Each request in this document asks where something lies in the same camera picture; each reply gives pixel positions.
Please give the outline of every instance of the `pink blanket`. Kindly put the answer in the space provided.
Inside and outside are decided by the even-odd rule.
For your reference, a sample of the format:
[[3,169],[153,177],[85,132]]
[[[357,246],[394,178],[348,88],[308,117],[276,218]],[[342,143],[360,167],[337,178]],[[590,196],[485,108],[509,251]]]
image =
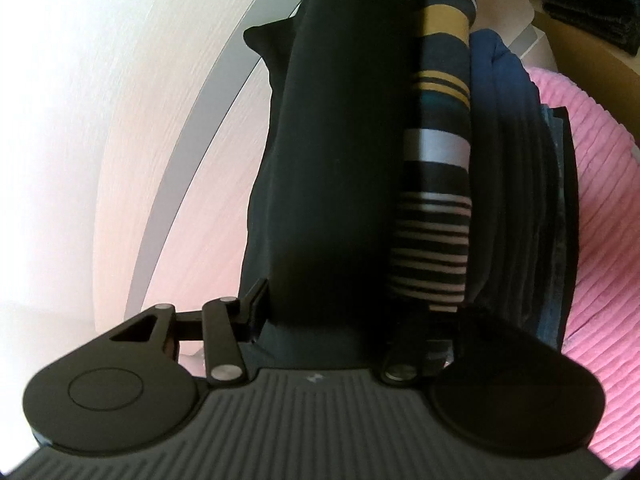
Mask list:
[[536,68],[529,75],[544,104],[569,110],[578,165],[580,257],[562,352],[606,391],[591,450],[613,468],[631,466],[640,457],[640,165],[634,140],[565,76]]

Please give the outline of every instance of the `beige stripe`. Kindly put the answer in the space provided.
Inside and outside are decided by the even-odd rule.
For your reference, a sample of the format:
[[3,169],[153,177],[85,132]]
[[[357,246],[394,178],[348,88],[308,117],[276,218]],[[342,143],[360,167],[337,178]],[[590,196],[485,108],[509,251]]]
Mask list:
[[466,207],[456,207],[453,205],[402,202],[398,207],[400,209],[415,209],[418,211],[427,211],[429,213],[451,213],[454,215],[471,216],[471,209],[467,209]]
[[468,196],[453,195],[449,193],[432,193],[425,191],[403,191],[401,195],[405,198],[421,198],[424,200],[442,200],[443,202],[460,202],[471,205]]
[[439,4],[421,9],[419,14],[418,36],[429,36],[442,32],[458,38],[466,46],[469,46],[469,20],[461,10]]
[[467,108],[471,108],[471,105],[469,104],[469,98],[459,90],[451,88],[450,86],[444,86],[440,83],[425,83],[424,81],[420,81],[414,83],[411,88],[413,88],[414,90],[435,90],[436,92],[440,92],[441,94],[451,95],[456,99],[462,101]]
[[398,267],[407,267],[409,269],[432,270],[433,272],[444,272],[446,274],[465,274],[466,267],[452,267],[440,264],[428,264],[427,262],[419,262],[417,260],[398,260],[391,258],[391,264]]
[[419,251],[418,249],[407,249],[404,247],[394,247],[391,249],[391,252],[395,254],[402,254],[403,256],[414,256],[415,258],[449,262],[450,264],[466,264],[467,260],[467,257],[462,254],[434,253],[432,251]]
[[465,301],[464,294],[460,296],[454,296],[452,294],[430,294],[429,292],[409,290],[408,288],[401,288],[398,286],[392,286],[391,290],[397,292],[398,294],[402,294],[403,296],[410,296],[411,298],[419,298],[420,300],[450,301],[451,303],[461,303]]
[[437,222],[421,222],[419,220],[396,220],[398,227],[413,227],[416,229],[427,229],[433,231],[448,231],[452,233],[468,234],[469,227],[466,225],[440,224]]
[[469,95],[469,87],[465,84],[464,81],[462,81],[462,79],[451,75],[451,74],[447,74],[446,72],[441,72],[440,70],[420,70],[420,72],[416,72],[414,77],[434,77],[437,79],[444,79],[444,81],[449,81],[450,83],[453,83],[454,85],[459,86],[460,88],[462,88],[467,95]]
[[432,312],[457,312],[456,306],[443,306],[443,305],[429,305],[429,310]]
[[394,235],[399,238],[410,238],[411,240],[427,240],[429,242],[440,242],[452,245],[469,245],[469,238],[466,236],[432,235],[414,231],[395,231]]
[[400,283],[401,285],[419,286],[420,288],[430,288],[432,290],[443,290],[444,292],[464,292],[465,285],[456,283],[439,283],[439,282],[425,282],[423,280],[415,280],[413,278],[405,278],[404,276],[389,276],[389,279],[393,282]]

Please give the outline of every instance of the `striped fabric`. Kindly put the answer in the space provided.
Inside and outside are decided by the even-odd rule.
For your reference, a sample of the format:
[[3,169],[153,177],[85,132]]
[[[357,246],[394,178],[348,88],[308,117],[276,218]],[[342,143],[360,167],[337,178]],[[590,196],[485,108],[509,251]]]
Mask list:
[[412,106],[389,287],[432,310],[455,310],[465,297],[471,218],[468,40],[476,0],[412,4]]

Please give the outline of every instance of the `pink corduroy fabric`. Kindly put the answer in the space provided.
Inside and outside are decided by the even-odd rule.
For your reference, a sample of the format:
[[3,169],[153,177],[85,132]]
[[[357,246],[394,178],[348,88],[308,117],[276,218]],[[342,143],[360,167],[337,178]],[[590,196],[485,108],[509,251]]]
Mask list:
[[568,109],[578,166],[580,256],[562,352],[595,374],[606,392],[590,449],[613,468],[631,466],[640,457],[640,164],[634,140],[565,76],[528,72],[544,104]]

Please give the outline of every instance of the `pink garment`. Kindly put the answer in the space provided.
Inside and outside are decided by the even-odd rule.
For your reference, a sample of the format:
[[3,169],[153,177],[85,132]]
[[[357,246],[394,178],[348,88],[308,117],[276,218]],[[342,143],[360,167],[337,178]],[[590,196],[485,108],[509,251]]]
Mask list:
[[528,72],[544,104],[568,109],[578,166],[580,256],[562,352],[595,374],[606,392],[590,449],[613,468],[629,467],[640,457],[640,164],[632,155],[634,140],[565,76]]

